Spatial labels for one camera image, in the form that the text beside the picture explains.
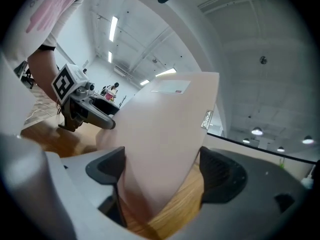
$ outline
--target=person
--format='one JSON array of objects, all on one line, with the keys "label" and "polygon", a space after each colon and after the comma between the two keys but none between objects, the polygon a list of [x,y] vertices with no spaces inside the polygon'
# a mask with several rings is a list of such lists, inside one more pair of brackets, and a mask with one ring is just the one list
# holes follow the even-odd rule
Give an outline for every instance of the person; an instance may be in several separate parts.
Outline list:
[{"label": "person", "polygon": [[116,82],[114,85],[110,85],[106,88],[105,98],[108,101],[110,101],[111,99],[114,100],[114,98],[117,97],[118,87],[119,87],[119,83]]},{"label": "person", "polygon": [[83,1],[27,0],[13,20],[1,45],[1,63],[15,69],[27,58],[35,82],[55,102],[57,96],[51,83],[58,74],[54,55],[57,38],[67,20]]}]

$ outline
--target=pink print on shirt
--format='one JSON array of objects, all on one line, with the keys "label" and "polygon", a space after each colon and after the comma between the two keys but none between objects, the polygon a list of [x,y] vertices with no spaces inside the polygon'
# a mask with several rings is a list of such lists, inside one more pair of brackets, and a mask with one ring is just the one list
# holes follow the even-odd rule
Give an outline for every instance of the pink print on shirt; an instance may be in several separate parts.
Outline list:
[{"label": "pink print on shirt", "polygon": [[26,29],[29,33],[35,26],[37,31],[44,31],[51,27],[58,17],[71,5],[75,0],[44,0],[30,17],[30,24]]}]

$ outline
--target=black edge strip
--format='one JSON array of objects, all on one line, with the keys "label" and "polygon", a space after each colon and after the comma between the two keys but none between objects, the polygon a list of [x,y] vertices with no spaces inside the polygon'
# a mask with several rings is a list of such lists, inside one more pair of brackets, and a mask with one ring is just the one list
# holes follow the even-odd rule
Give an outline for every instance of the black edge strip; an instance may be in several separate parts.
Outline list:
[{"label": "black edge strip", "polygon": [[269,153],[269,154],[274,155],[274,156],[277,156],[277,157],[288,158],[288,159],[291,159],[291,160],[295,160],[295,161],[299,161],[299,162],[303,162],[303,163],[307,163],[307,164],[311,164],[311,165],[315,165],[315,164],[317,163],[317,162],[315,162],[315,161],[309,161],[309,160],[305,160],[305,159],[301,159],[301,158],[289,156],[289,155],[286,155],[286,154],[279,154],[279,153],[272,152],[272,151],[265,150],[265,149],[261,149],[261,148],[255,147],[255,146],[249,146],[249,145],[243,144],[243,143],[241,143],[241,142],[234,141],[234,140],[232,140],[232,139],[228,139],[228,138],[225,138],[225,137],[221,137],[221,136],[218,136],[218,135],[214,135],[214,134],[209,133],[209,132],[207,132],[207,135],[210,135],[210,136],[212,136],[212,137],[216,137],[216,138],[218,138],[218,139],[221,139],[221,140],[224,140],[224,141],[227,141],[227,142],[231,142],[231,143],[234,143],[234,144],[238,144],[238,145],[244,146],[244,147],[249,148],[249,149],[253,149],[253,150],[257,150],[257,151],[262,151],[262,152],[264,152],[264,153]]}]

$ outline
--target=black and white marker cube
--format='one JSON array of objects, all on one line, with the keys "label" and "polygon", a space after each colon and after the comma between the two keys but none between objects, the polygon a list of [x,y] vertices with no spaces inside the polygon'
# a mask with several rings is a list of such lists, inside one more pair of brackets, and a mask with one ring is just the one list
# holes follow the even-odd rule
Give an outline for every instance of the black and white marker cube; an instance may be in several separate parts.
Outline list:
[{"label": "black and white marker cube", "polygon": [[60,104],[64,104],[67,97],[78,87],[85,86],[89,81],[87,76],[77,65],[65,64],[54,78],[51,86]]}]

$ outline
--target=wooden surface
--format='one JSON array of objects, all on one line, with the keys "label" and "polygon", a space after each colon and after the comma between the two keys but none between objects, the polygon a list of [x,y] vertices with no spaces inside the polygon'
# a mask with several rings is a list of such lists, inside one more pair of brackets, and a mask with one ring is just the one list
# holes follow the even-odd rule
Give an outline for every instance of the wooden surface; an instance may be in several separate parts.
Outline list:
[{"label": "wooden surface", "polygon": [[[53,116],[21,132],[25,138],[38,142],[43,150],[59,154],[61,158],[93,152],[100,128],[83,123],[75,132],[58,127],[63,116]],[[147,239],[159,240],[173,235],[192,220],[200,208],[204,183],[199,166],[194,165],[186,180],[164,209],[149,223],[141,223],[121,202],[127,229]]]}]

